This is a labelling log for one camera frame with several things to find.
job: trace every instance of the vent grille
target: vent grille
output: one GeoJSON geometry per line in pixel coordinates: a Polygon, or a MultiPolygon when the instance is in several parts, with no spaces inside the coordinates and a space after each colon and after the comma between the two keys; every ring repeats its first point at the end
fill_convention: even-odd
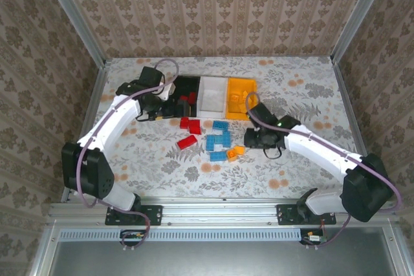
{"type": "MultiPolygon", "coordinates": [[[[121,229],[63,229],[60,231],[59,241],[119,241],[120,232],[121,229]]],[[[152,229],[147,240],[153,242],[295,241],[301,240],[301,235],[300,229],[152,229]]]]}

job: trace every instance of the red block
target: red block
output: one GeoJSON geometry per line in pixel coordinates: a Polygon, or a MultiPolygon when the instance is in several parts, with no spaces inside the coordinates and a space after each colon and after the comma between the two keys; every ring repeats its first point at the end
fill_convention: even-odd
{"type": "Polygon", "coordinates": [[[186,117],[181,118],[180,128],[181,129],[187,129],[188,128],[188,118],[186,118],[186,117]]]}
{"type": "Polygon", "coordinates": [[[191,92],[190,97],[188,98],[188,103],[190,105],[194,105],[196,101],[197,101],[197,94],[195,92],[191,92]]]}
{"type": "Polygon", "coordinates": [[[197,142],[197,139],[194,135],[188,136],[187,138],[180,140],[177,142],[178,147],[180,150],[183,150],[197,142]]]}
{"type": "Polygon", "coordinates": [[[200,127],[200,120],[198,119],[188,120],[188,127],[200,127]]]}
{"type": "Polygon", "coordinates": [[[201,128],[197,126],[190,127],[190,134],[201,135],[201,128]]]}

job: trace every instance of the wire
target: wire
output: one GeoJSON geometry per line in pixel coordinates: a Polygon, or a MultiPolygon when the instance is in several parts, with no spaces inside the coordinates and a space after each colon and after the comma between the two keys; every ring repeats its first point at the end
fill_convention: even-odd
{"type": "Polygon", "coordinates": [[[259,97],[258,93],[250,92],[246,97],[246,102],[245,102],[246,110],[247,110],[247,113],[248,113],[249,117],[251,117],[251,119],[253,119],[257,124],[259,124],[263,127],[266,127],[267,129],[272,129],[273,131],[280,131],[280,132],[285,132],[285,133],[291,133],[291,134],[297,134],[297,135],[300,135],[300,136],[304,136],[308,139],[314,140],[318,144],[320,144],[320,145],[324,146],[325,148],[331,150],[332,152],[336,153],[337,155],[339,155],[343,158],[347,158],[348,161],[351,161],[352,163],[354,163],[354,164],[360,166],[361,168],[365,169],[368,173],[370,173],[370,174],[374,175],[375,177],[377,177],[379,180],[381,180],[383,183],[385,183],[395,193],[395,196],[397,197],[397,203],[395,204],[395,206],[393,206],[391,208],[382,209],[382,211],[390,212],[390,211],[396,211],[396,210],[400,209],[400,207],[402,205],[401,194],[398,191],[398,189],[387,178],[380,175],[379,173],[377,173],[376,171],[374,171],[370,167],[366,166],[362,162],[359,162],[358,160],[355,160],[352,156],[347,156],[347,154],[345,152],[343,152],[342,150],[339,150],[339,148],[333,147],[330,144],[327,144],[326,142],[319,139],[318,137],[309,136],[308,134],[305,134],[305,133],[300,132],[300,131],[295,131],[294,129],[285,129],[283,127],[273,126],[273,125],[266,124],[265,122],[262,122],[259,118],[257,118],[256,116],[254,116],[252,114],[252,111],[250,110],[250,107],[248,106],[248,100],[252,95],[257,97],[257,101],[260,101],[260,97],[259,97]]]}
{"type": "Polygon", "coordinates": [[[349,221],[351,219],[351,215],[348,214],[348,218],[347,220],[345,220],[345,222],[343,223],[342,227],[340,228],[340,230],[334,235],[332,236],[332,238],[326,242],[324,242],[323,244],[319,244],[319,245],[314,245],[313,242],[307,240],[307,239],[302,239],[304,242],[306,242],[307,244],[309,244],[310,246],[313,246],[314,248],[319,248],[319,247],[325,247],[328,246],[330,243],[332,243],[335,239],[338,238],[339,234],[346,228],[346,226],[348,225],[349,221]]]}
{"type": "Polygon", "coordinates": [[[280,157],[282,156],[282,150],[280,149],[280,147],[279,147],[279,146],[278,146],[278,150],[279,150],[279,156],[277,156],[277,157],[275,157],[275,158],[269,158],[269,157],[267,156],[266,149],[263,149],[263,153],[265,154],[265,156],[266,156],[269,160],[277,160],[278,158],[280,158],[280,157]]]}
{"type": "Polygon", "coordinates": [[[114,109],[110,110],[109,113],[106,116],[103,117],[102,121],[99,123],[99,125],[97,126],[97,128],[95,129],[95,131],[92,133],[92,135],[88,139],[87,143],[81,149],[80,154],[79,154],[79,158],[78,158],[78,162],[76,163],[76,190],[78,191],[80,200],[82,201],[82,203],[84,204],[85,207],[92,208],[92,207],[94,207],[96,205],[97,202],[99,202],[99,203],[101,203],[103,205],[106,205],[106,206],[108,206],[110,208],[113,208],[114,210],[117,210],[117,211],[119,211],[121,213],[126,213],[126,214],[129,214],[129,215],[139,215],[139,216],[145,218],[145,220],[146,220],[146,226],[147,226],[146,234],[142,237],[142,240],[136,245],[137,247],[139,245],[141,245],[143,243],[143,241],[146,239],[146,237],[148,236],[149,229],[150,229],[149,218],[145,214],[140,213],[140,212],[137,212],[137,211],[127,211],[127,210],[119,209],[119,208],[114,207],[114,206],[109,206],[108,204],[106,204],[106,203],[104,203],[101,200],[98,200],[96,198],[92,202],[92,204],[89,204],[86,201],[85,197],[83,196],[81,179],[80,179],[80,173],[81,173],[81,168],[82,168],[83,157],[85,156],[85,153],[86,153],[86,150],[88,149],[88,146],[90,146],[90,144],[96,139],[96,137],[97,137],[98,133],[100,132],[100,130],[102,129],[102,127],[106,124],[106,122],[110,119],[110,117],[115,113],[115,111],[117,111],[124,103],[126,103],[130,99],[133,99],[136,96],[140,96],[140,95],[143,95],[143,94],[146,94],[146,93],[150,93],[150,92],[153,92],[155,90],[159,90],[161,88],[164,88],[167,85],[172,84],[175,81],[175,79],[177,79],[177,77],[179,75],[179,72],[180,72],[180,67],[179,67],[179,64],[174,59],[172,59],[172,58],[163,58],[163,59],[159,60],[155,64],[154,69],[157,69],[157,67],[161,63],[163,63],[165,61],[171,61],[176,66],[177,71],[176,71],[174,77],[171,80],[169,80],[167,83],[163,84],[163,85],[158,85],[156,87],[150,87],[150,88],[145,89],[145,90],[140,90],[140,91],[135,92],[132,95],[124,98],[122,101],[120,101],[114,107],[114,109]]]}

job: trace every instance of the yellow bin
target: yellow bin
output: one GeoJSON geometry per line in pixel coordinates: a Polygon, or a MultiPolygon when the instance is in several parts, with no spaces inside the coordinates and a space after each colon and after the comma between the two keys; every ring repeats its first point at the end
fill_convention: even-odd
{"type": "MultiPolygon", "coordinates": [[[[246,96],[250,92],[256,92],[257,85],[253,79],[229,78],[227,82],[226,119],[249,120],[246,114],[246,96]]],[[[257,105],[257,98],[249,98],[249,108],[257,105]]]]}

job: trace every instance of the blue lego brick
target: blue lego brick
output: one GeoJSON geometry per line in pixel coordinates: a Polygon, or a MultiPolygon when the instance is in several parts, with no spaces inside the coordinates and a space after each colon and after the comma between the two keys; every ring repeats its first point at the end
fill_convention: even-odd
{"type": "Polygon", "coordinates": [[[214,151],[214,135],[207,135],[206,151],[214,151]]]}
{"type": "Polygon", "coordinates": [[[210,161],[211,162],[227,161],[226,151],[210,152],[210,161]]]}
{"type": "Polygon", "coordinates": [[[223,136],[222,135],[214,135],[214,144],[222,145],[223,144],[223,136]]]}
{"type": "Polygon", "coordinates": [[[218,129],[220,131],[226,132],[226,131],[228,131],[228,122],[214,121],[213,122],[213,129],[218,129]]]}
{"type": "Polygon", "coordinates": [[[232,139],[230,138],[230,132],[223,132],[223,147],[230,148],[232,146],[232,139]]]}

